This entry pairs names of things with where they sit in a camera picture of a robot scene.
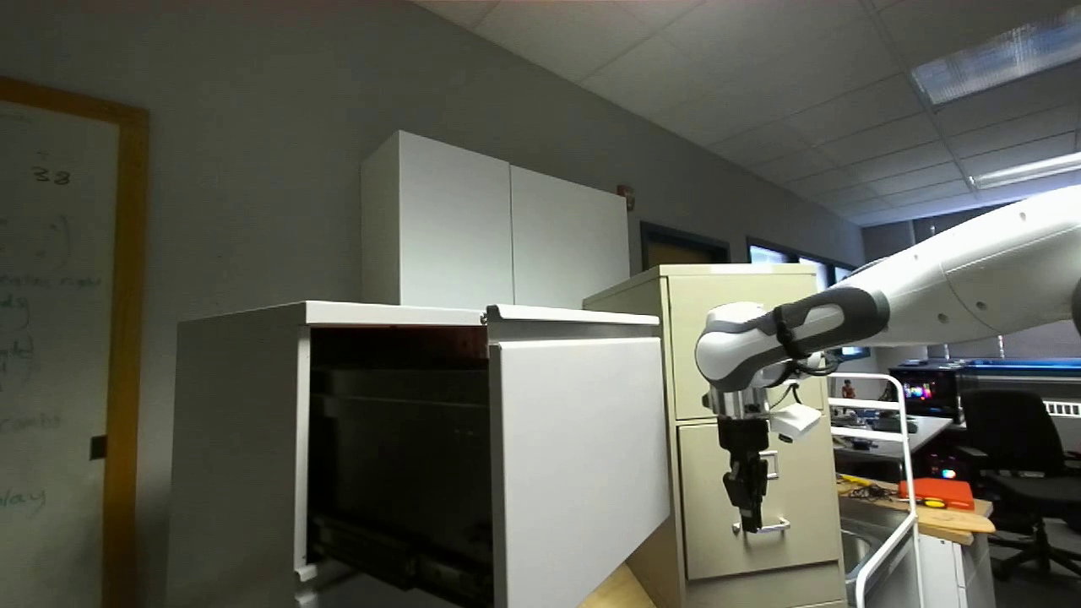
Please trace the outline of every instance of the chair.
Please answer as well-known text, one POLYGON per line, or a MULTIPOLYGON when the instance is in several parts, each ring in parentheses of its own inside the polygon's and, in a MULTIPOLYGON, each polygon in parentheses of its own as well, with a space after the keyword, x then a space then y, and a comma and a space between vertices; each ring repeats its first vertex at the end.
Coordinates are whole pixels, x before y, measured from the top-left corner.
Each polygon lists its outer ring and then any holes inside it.
POLYGON ((961 398, 965 435, 961 447, 976 458, 976 490, 990 490, 999 530, 1022 530, 1030 540, 993 545, 1017 546, 1007 562, 996 562, 996 576, 1038 562, 1043 576, 1062 566, 1081 576, 1081 555, 1054 546, 1046 540, 1046 518, 1081 518, 1081 477, 1068 472, 1068 460, 1057 430, 1034 391, 969 391, 961 398))

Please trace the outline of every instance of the whiteboard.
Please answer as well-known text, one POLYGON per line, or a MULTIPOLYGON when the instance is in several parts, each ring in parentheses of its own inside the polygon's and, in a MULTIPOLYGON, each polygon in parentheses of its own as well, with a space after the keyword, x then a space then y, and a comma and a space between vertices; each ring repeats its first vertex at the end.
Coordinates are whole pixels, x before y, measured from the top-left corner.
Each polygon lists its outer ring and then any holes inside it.
POLYGON ((0 81, 0 605, 114 605, 130 536, 130 139, 102 108, 0 81))

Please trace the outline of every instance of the ceiling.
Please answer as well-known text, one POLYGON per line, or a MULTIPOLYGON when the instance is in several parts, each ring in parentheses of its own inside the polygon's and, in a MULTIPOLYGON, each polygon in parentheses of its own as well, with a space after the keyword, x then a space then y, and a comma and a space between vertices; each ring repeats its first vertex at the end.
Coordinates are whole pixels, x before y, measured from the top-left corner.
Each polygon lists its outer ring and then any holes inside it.
POLYGON ((416 4, 859 226, 1017 199, 1038 186, 978 192, 965 176, 1081 137, 1077 63, 948 106, 910 81, 1073 0, 416 4))

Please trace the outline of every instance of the fluorescent light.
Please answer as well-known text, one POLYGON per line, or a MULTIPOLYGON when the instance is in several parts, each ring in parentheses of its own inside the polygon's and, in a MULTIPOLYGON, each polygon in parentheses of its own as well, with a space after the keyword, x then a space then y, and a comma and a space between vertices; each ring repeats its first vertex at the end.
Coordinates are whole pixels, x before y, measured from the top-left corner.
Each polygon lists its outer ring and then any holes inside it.
POLYGON ((1068 62, 1081 58, 1081 8, 1046 25, 1026 25, 990 36, 978 48, 965 48, 913 67, 916 87, 945 106, 1068 62))
POLYGON ((1071 154, 1071 156, 1052 156, 1052 160, 1026 161, 1026 165, 1009 165, 999 174, 969 176, 969 186, 973 191, 996 191, 996 186, 1046 181, 1046 176, 1077 174, 1077 170, 1081 170, 1081 154, 1071 154))

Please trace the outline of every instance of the robotic arm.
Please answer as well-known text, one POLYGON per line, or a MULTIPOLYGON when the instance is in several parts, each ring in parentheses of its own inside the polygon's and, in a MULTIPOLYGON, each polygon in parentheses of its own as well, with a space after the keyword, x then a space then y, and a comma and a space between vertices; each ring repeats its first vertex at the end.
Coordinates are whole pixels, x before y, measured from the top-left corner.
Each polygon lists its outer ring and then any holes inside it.
POLYGON ((838 346, 945 346, 1073 317, 1081 330, 1081 186, 982 213, 870 264, 846 284, 753 311, 715 307, 696 346, 709 383, 726 495, 744 530, 761 530, 771 423, 793 440, 812 412, 767 412, 762 391, 831 371, 838 346))

